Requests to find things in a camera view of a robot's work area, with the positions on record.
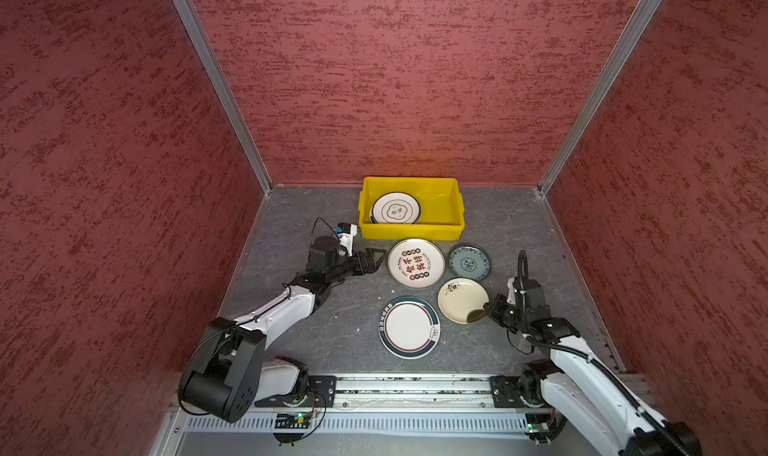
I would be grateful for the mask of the cream plate dark brush mark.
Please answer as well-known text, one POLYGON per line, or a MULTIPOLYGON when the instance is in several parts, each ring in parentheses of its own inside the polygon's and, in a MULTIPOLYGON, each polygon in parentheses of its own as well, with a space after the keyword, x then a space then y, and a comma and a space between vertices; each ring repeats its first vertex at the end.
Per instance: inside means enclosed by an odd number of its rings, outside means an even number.
POLYGON ((485 317, 490 298, 478 282, 455 278, 440 288, 437 301, 440 311, 450 321, 472 324, 485 317))

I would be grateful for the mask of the white plate red characters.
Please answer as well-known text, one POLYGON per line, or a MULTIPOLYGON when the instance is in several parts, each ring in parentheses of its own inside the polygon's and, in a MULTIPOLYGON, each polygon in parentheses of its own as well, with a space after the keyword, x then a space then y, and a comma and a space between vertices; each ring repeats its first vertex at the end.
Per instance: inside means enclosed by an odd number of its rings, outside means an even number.
POLYGON ((390 250, 387 269, 397 283, 411 289, 426 289, 443 277, 445 256, 431 241, 406 239, 390 250))

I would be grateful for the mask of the white plate quatrefoil outline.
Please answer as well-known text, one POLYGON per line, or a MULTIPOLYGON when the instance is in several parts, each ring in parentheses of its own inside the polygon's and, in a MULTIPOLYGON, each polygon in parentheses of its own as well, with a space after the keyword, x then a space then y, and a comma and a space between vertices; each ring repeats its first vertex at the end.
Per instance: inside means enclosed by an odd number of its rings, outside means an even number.
POLYGON ((370 210, 372 224, 417 224, 421 218, 421 205, 411 195, 393 192, 379 197, 370 210))

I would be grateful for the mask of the small teal patterned plate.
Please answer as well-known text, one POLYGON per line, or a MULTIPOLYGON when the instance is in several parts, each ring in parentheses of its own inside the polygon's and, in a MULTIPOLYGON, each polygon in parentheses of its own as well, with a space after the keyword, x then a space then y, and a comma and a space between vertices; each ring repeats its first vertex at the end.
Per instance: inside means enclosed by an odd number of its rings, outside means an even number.
POLYGON ((478 246, 460 244, 448 254, 448 267, 459 278, 473 281, 486 279, 492 270, 492 263, 487 253, 478 246))

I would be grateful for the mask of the large white plate green rim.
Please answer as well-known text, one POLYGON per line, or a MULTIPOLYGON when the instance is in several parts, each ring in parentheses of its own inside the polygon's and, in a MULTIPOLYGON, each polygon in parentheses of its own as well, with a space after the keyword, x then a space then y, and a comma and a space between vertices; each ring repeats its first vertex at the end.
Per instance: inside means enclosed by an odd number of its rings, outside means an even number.
POLYGON ((379 318, 378 334, 392 355, 416 360, 438 345, 441 324, 436 310, 424 299, 403 296, 387 303, 379 318))

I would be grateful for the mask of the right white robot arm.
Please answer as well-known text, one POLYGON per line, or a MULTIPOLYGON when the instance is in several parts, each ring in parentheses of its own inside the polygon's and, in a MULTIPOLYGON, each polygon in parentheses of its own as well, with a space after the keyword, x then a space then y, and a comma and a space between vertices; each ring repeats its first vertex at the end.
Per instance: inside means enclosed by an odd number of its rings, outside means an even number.
POLYGON ((642 401, 610 370, 567 319, 555 317, 541 285, 517 276, 508 295, 485 303, 481 314, 542 353, 517 376, 497 376, 491 391, 501 403, 549 408, 555 421, 535 429, 551 440, 571 424, 602 455, 700 455, 701 442, 683 422, 672 422, 642 401))

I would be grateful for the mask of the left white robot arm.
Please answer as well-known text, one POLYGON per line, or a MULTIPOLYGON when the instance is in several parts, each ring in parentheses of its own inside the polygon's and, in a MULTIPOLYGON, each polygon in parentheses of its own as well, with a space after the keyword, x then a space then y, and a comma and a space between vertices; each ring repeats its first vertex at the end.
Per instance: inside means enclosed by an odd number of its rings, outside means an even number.
POLYGON ((310 396, 305 364, 266 358, 269 346, 325 303, 351 277, 374 274, 387 258, 379 248, 352 249, 353 237, 321 236, 310 245, 305 272, 283 285, 270 302, 234 319, 208 324, 177 388, 180 408, 191 416, 239 421, 256 402, 275 398, 300 406, 310 396))

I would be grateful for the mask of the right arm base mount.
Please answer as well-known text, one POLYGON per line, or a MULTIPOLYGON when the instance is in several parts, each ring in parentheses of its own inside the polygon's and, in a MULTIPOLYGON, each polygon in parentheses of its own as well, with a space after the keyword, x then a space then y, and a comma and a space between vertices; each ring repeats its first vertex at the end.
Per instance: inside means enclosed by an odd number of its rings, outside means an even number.
POLYGON ((540 408, 543 405, 529 376, 492 376, 489 385, 496 409, 540 408))

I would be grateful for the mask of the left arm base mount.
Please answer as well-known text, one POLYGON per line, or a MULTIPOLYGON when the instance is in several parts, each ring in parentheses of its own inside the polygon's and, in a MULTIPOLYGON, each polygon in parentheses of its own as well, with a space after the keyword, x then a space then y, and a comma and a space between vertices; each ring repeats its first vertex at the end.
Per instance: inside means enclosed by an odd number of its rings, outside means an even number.
POLYGON ((300 376, 296 406, 300 408, 331 408, 334 405, 338 378, 332 375, 300 376))

